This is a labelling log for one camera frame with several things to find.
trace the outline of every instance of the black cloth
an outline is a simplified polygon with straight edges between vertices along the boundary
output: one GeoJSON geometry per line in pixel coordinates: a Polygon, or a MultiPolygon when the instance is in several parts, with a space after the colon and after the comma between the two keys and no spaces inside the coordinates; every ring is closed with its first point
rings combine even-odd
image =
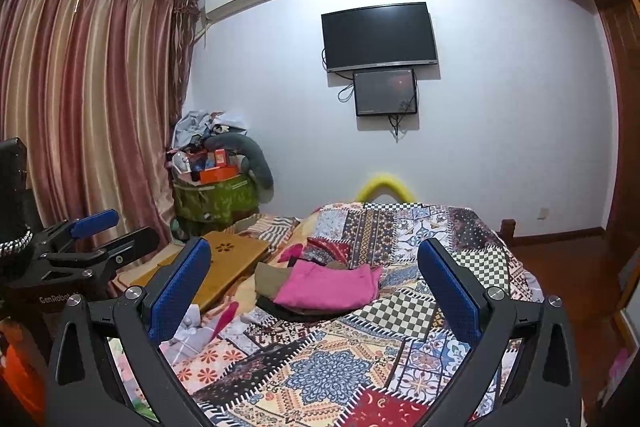
{"type": "Polygon", "coordinates": [[[277,319],[282,319],[283,321],[289,322],[321,322],[321,321],[330,321],[331,319],[337,319],[339,317],[344,317],[346,314],[350,313],[349,311],[340,311],[335,313],[327,313],[327,314],[318,314],[318,315],[306,315],[302,313],[293,312],[284,306],[280,306],[276,304],[271,299],[268,299],[264,296],[259,296],[255,301],[255,305],[258,306],[261,310],[266,311],[268,314],[273,315],[277,319]]]}

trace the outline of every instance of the bed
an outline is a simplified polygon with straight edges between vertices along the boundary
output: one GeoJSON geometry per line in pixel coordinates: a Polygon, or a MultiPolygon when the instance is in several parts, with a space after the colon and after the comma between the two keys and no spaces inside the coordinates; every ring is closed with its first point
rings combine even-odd
{"type": "MultiPolygon", "coordinates": [[[[418,272],[417,247],[426,238],[436,237],[486,287],[542,299],[535,278],[469,208],[329,204],[281,241],[269,263],[310,236],[347,242],[350,267],[383,266],[378,299],[333,320],[292,323],[255,306],[253,277],[239,283],[204,316],[214,338],[172,365],[215,425],[413,425],[469,351],[418,272]],[[221,317],[226,325],[217,328],[221,317]]],[[[474,417],[492,410],[518,345],[510,342],[474,417]]],[[[132,375],[123,377],[149,413],[132,375]]]]}

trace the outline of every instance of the wall-mounted tv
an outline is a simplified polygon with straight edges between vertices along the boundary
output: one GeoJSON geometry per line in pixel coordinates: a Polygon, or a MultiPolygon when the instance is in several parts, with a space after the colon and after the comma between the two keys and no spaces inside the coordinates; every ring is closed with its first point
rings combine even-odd
{"type": "Polygon", "coordinates": [[[325,13],[322,34],[329,72],[438,63],[424,2],[325,13]]]}

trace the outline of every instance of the orange object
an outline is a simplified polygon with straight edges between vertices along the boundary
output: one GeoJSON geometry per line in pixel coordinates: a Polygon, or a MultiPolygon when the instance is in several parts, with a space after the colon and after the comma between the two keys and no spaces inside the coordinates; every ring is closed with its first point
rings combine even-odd
{"type": "Polygon", "coordinates": [[[213,167],[200,172],[201,183],[223,182],[229,178],[235,178],[240,173],[237,165],[227,165],[225,167],[213,167]]]}
{"type": "Polygon", "coordinates": [[[6,351],[2,377],[33,420],[44,426],[44,382],[30,365],[22,362],[11,345],[6,351]]]}
{"type": "Polygon", "coordinates": [[[216,149],[216,167],[226,167],[228,161],[226,160],[226,151],[224,149],[216,149]]]}

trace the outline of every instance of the pink object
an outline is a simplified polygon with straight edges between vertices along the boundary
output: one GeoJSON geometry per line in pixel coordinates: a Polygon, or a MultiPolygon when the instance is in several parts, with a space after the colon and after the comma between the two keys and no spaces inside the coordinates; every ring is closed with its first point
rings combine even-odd
{"type": "Polygon", "coordinates": [[[351,253],[351,247],[348,243],[331,241],[324,237],[307,237],[306,243],[329,252],[336,261],[340,261],[343,264],[348,263],[349,254],[351,253]]]}
{"type": "Polygon", "coordinates": [[[626,359],[629,358],[629,352],[626,350],[626,347],[623,347],[618,352],[616,359],[613,361],[613,364],[609,368],[609,378],[613,380],[616,378],[621,369],[625,368],[626,359]]]}
{"type": "Polygon", "coordinates": [[[356,310],[378,296],[382,266],[368,264],[355,270],[332,270],[309,261],[297,261],[273,302],[311,310],[356,310]]]}
{"type": "Polygon", "coordinates": [[[222,312],[222,315],[220,315],[218,323],[216,324],[216,327],[214,328],[213,333],[211,334],[211,340],[213,340],[213,338],[218,333],[220,333],[220,331],[226,328],[229,322],[231,322],[234,319],[234,317],[236,316],[236,311],[238,311],[239,305],[240,304],[237,301],[232,301],[231,304],[229,304],[229,308],[227,308],[222,312]]]}
{"type": "Polygon", "coordinates": [[[289,248],[286,248],[284,252],[282,252],[280,258],[278,259],[278,263],[286,263],[289,259],[300,257],[302,255],[303,248],[304,245],[302,243],[291,245],[289,248]]]}

